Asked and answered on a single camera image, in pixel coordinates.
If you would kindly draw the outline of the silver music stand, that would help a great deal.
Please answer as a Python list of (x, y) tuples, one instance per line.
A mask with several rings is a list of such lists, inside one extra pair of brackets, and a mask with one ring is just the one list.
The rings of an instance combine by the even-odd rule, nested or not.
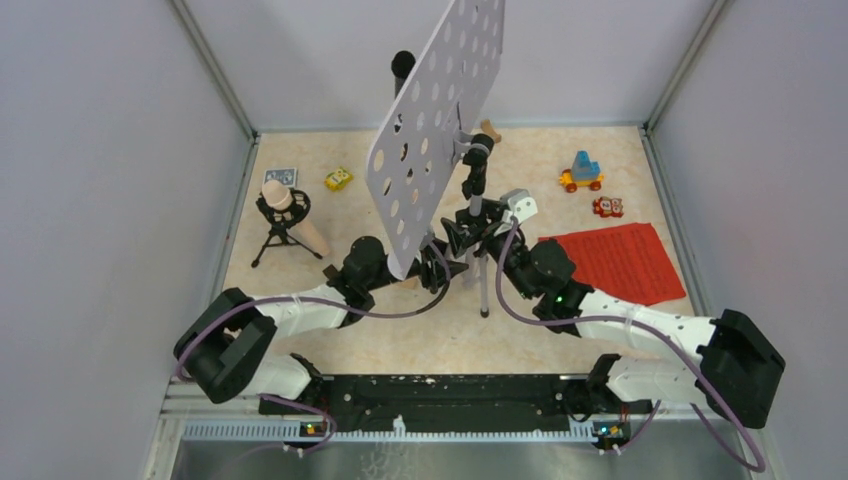
[[(459, 165), (468, 167), (461, 193), (477, 215), (495, 143), (482, 133), (481, 109), (500, 70), (505, 2), (453, 1), (442, 15), (375, 137), (366, 185), (388, 235), (388, 269), (407, 279), (413, 260), (433, 238), (432, 221)], [(487, 261), (475, 245), (458, 260), (471, 263), (467, 283), (480, 288), (489, 314)]]

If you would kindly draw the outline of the toy microphone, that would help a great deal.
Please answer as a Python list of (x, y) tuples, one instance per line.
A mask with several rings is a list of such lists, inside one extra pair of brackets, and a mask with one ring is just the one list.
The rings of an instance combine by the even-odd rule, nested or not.
[(268, 222), (269, 230), (265, 242), (251, 262), (252, 268), (259, 266), (269, 248), (298, 246), (317, 259), (330, 255), (328, 240), (309, 217), (312, 203), (304, 191), (290, 188), (276, 179), (267, 180), (262, 184), (255, 204)]

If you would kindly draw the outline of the red sheet music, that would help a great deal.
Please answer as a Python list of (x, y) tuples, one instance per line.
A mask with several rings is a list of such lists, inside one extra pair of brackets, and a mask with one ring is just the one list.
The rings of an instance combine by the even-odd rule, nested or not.
[(650, 223), (553, 237), (576, 265), (574, 278), (622, 300), (646, 306), (682, 299), (683, 283)]

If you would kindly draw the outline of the black microphone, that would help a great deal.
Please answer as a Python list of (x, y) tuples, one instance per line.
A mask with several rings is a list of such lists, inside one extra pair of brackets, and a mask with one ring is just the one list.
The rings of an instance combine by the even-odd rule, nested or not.
[(394, 97), (397, 98), (416, 65), (414, 54), (408, 50), (398, 51), (391, 60), (390, 69), (394, 78)]

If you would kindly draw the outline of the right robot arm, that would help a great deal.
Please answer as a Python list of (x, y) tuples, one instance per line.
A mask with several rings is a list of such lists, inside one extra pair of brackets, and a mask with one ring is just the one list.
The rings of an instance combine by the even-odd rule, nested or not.
[(522, 298), (537, 302), (530, 323), (653, 354), (651, 360), (603, 355), (586, 385), (594, 409), (664, 400), (706, 406), (746, 428), (765, 427), (786, 362), (747, 314), (671, 314), (583, 283), (558, 241), (528, 246), (520, 225), (536, 212), (531, 197), (485, 199), (479, 214), (464, 208), (440, 223), (454, 253), (479, 247), (480, 255), (496, 261), (497, 282), (508, 280)]

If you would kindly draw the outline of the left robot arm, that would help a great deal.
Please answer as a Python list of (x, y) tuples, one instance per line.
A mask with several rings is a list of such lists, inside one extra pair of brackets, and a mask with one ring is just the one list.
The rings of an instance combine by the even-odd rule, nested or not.
[(453, 279), (468, 270), (455, 261), (447, 242), (432, 239), (414, 258), (409, 278), (435, 293), (425, 306), (407, 312), (377, 312), (373, 291), (398, 283), (375, 237), (351, 246), (342, 268), (328, 266), (323, 284), (278, 296), (250, 296), (238, 287), (223, 290), (176, 342), (176, 374), (193, 381), (214, 404), (242, 395), (274, 395), (297, 413), (319, 404), (319, 373), (302, 357), (270, 354), (272, 343), (317, 330), (336, 330), (364, 318), (407, 319), (435, 308)]

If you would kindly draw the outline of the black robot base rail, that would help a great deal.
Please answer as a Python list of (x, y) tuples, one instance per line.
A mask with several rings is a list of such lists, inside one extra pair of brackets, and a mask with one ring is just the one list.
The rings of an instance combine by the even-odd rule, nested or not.
[(336, 375), (307, 388), (299, 403), (342, 432), (377, 432), (401, 419), (413, 433), (559, 432), (578, 420), (647, 414), (583, 374)]

